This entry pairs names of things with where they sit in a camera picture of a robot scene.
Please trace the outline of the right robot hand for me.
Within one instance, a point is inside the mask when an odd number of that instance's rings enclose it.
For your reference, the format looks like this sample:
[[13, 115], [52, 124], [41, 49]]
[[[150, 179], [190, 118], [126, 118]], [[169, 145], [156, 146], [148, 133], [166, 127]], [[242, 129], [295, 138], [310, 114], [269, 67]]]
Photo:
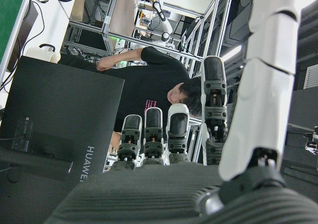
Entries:
[[219, 165], [182, 158], [78, 185], [49, 224], [315, 224], [318, 206], [279, 169], [296, 71], [302, 0], [253, 0], [246, 65]]

